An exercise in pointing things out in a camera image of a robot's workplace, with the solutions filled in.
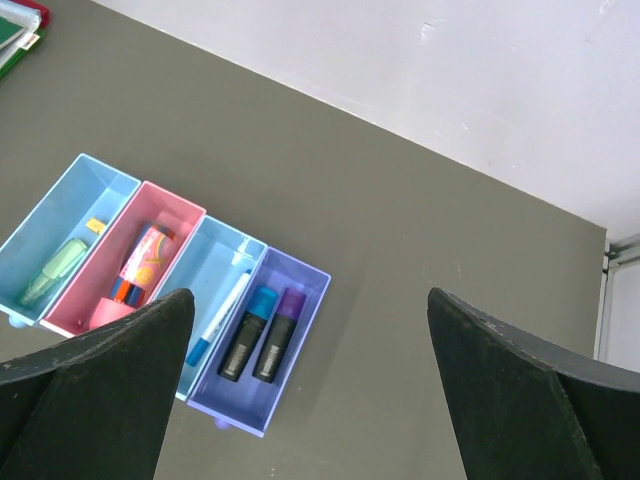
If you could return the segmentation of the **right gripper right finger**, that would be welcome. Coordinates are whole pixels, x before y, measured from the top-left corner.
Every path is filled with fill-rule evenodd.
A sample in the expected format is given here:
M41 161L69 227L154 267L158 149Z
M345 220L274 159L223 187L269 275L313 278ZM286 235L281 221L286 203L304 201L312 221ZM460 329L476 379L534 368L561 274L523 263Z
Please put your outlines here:
M469 479L636 479L639 375L432 289L427 319Z

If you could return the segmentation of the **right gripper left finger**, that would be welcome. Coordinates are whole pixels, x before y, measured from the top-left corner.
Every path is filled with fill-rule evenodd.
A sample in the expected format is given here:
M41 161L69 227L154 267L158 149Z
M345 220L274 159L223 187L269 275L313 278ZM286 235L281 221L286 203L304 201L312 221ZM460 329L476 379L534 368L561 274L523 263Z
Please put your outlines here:
M153 478L194 317L181 288L3 362L2 478Z

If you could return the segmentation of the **crayon tube pink cap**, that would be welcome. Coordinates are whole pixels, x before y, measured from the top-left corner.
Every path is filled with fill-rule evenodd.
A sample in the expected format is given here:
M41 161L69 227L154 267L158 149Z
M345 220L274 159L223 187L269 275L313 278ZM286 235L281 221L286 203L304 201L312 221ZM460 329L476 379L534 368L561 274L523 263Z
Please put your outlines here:
M176 234L157 223L147 223L139 234L107 297L98 302L89 329L102 327L140 308L157 286L175 253Z

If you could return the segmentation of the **pink drawer bin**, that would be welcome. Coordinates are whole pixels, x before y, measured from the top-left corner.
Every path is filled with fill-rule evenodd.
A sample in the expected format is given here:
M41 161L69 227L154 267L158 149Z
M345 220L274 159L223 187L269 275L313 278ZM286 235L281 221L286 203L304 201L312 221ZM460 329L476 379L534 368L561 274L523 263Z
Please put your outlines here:
M41 324L66 337L90 330L89 320L98 302L109 295L143 227L157 223L175 232L176 249L144 306L156 294L204 215L204 208L151 182L143 182Z

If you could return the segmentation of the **white blue pen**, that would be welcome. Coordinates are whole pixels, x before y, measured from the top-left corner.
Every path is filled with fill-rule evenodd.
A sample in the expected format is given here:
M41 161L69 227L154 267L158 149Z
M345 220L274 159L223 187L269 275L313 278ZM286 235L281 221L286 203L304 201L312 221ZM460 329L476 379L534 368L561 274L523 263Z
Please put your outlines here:
M204 332L201 334L200 338L197 340L195 346L191 349L186 357L186 364L190 367L196 367L198 363L203 358L206 351L213 344L213 340L216 332L218 331L220 325L223 320L228 316L231 309L234 307L236 302L239 300L240 295L243 293L246 285L249 282L252 270L245 270L235 285L227 295L227 297L222 302L221 306L218 308L209 324L205 328Z

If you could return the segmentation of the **green highlighter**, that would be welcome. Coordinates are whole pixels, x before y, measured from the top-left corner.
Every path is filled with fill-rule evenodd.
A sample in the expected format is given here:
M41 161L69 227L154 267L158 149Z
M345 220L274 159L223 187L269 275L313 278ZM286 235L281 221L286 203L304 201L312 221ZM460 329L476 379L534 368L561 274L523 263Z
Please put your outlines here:
M24 307L36 304L71 272L87 249L87 245L78 238L68 240L24 288L18 303Z

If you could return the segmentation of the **purple drawer bin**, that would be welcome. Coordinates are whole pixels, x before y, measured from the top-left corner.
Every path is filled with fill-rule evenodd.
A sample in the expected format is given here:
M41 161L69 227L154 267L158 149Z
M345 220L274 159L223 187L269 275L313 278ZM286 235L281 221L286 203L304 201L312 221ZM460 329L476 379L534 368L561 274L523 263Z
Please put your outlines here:
M188 397L188 405L214 417L223 426L230 425L258 437L264 436L330 282L331 276L328 273L269 247L259 262L257 273L249 281L247 292L207 359ZM259 286L275 290L278 299L239 380L232 382L221 377L218 370L248 302ZM306 302L275 380L266 383L255 378L253 372L271 321L287 287L302 291L306 295Z

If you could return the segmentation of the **light blue bin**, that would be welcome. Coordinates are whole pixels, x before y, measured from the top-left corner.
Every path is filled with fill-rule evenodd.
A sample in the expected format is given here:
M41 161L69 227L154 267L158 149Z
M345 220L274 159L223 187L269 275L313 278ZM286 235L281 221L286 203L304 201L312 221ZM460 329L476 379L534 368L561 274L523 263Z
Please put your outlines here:
M195 314L186 357L240 275L251 269L249 281L255 276L266 249L267 245L264 242L211 216L204 217L200 222L156 291L156 296L162 297L176 289L186 288L194 296ZM226 324L231 320L232 313L244 297L248 286L249 282L223 320L213 344L198 365L188 366L185 358L176 391L178 399L185 401L191 395L207 359L219 342Z
M44 319L101 239L86 222L98 218L108 230L140 185L129 174L87 154L78 155L1 246L1 311L12 326L33 326ZM24 288L72 238L87 245L83 257L36 304L21 306L18 298Z

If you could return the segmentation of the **yellow eraser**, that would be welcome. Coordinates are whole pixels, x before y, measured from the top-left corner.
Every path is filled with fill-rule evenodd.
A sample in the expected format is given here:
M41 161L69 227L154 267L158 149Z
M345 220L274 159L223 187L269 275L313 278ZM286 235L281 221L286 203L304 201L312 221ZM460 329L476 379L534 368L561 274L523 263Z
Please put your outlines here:
M102 235L107 230L107 224L95 217L90 218L85 226L95 235Z

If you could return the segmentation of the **purple black highlighter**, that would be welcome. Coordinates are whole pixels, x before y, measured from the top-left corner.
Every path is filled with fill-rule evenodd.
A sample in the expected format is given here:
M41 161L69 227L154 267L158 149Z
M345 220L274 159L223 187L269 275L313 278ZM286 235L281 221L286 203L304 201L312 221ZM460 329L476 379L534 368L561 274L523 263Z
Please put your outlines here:
M258 380L275 380L305 302L302 291L289 287L283 291L254 368L253 376Z

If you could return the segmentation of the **blue black marker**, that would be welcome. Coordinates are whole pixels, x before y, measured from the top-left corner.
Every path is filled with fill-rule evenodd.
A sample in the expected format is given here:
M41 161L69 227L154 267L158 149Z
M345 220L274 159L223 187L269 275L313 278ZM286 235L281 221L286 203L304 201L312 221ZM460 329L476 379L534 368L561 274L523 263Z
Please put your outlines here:
M274 309L278 293L266 286L257 287L251 296L218 374L237 382Z

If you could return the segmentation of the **green ring binder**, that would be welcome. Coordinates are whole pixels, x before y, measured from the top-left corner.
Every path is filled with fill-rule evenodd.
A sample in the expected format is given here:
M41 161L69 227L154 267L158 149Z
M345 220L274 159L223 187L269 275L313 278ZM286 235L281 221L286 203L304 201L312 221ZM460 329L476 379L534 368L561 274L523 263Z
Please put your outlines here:
M1 78L42 39L40 14L11 1L1 2Z

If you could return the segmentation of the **red folder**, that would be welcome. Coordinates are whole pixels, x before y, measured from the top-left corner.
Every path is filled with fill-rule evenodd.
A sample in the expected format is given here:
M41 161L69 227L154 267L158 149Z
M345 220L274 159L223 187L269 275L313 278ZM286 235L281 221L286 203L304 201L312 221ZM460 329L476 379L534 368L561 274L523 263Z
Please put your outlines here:
M14 0L14 3L38 11L40 14L40 28L47 28L50 22L50 10L48 7L34 0Z

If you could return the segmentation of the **right aluminium frame post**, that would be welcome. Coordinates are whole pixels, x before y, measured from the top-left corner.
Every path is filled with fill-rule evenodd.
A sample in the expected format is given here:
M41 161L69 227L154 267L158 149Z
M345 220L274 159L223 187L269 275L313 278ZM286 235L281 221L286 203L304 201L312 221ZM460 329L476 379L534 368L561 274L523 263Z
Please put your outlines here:
M639 264L640 234L609 243L605 249L603 271L608 273L623 267Z

